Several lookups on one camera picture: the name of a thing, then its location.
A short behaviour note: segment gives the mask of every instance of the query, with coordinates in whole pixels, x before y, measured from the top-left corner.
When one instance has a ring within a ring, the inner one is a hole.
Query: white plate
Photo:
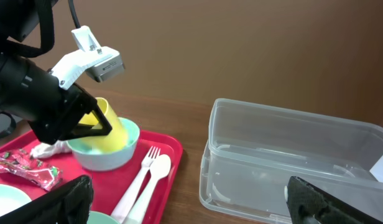
[[[0,216],[31,202],[30,197],[15,187],[0,184]]]

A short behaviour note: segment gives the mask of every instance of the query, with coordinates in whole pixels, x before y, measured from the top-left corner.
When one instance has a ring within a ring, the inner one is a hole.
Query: red tray
[[[30,150],[38,144],[39,141],[34,133],[29,131],[1,147],[0,152],[18,148],[23,148],[27,152],[30,152]],[[167,154],[172,161],[170,173],[168,177],[160,180],[157,184],[143,220],[143,224],[158,224],[164,212],[164,207],[167,203],[183,152],[182,145],[175,138],[142,130],[132,159],[122,167],[107,172],[85,170],[77,163],[71,154],[59,154],[49,159],[44,159],[44,161],[63,170],[64,182],[73,180],[82,174],[92,177],[95,196],[91,210],[110,215],[136,177],[141,168],[141,162],[151,146],[161,148],[161,154]],[[150,173],[147,174],[141,191],[149,179]],[[17,187],[29,195],[32,200],[46,193],[45,190],[37,187],[32,182],[13,174],[0,174],[0,184]]]

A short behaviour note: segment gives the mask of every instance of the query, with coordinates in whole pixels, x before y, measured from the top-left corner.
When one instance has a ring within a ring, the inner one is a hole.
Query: transparent container
[[[284,187],[296,175],[383,222],[383,128],[218,99],[201,162],[200,201],[211,210],[291,223]]]

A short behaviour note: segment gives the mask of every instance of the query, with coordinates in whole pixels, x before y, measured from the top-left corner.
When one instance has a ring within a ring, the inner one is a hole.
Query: fork
[[[131,208],[136,201],[137,194],[141,189],[144,177],[150,169],[150,165],[159,155],[160,148],[155,146],[150,147],[148,153],[142,161],[142,168],[111,213],[111,217],[113,217],[117,222],[122,223],[128,216],[129,211],[131,211]]]

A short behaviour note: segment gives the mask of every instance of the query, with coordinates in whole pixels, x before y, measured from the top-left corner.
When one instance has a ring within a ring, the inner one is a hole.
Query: spoon
[[[171,169],[171,159],[168,155],[161,155],[155,159],[150,165],[150,173],[152,177],[149,180],[146,188],[143,190],[139,199],[132,207],[127,218],[122,224],[140,224],[143,222],[144,215],[146,214],[147,207],[149,206],[150,199],[153,196],[155,186],[160,179],[168,176]]]

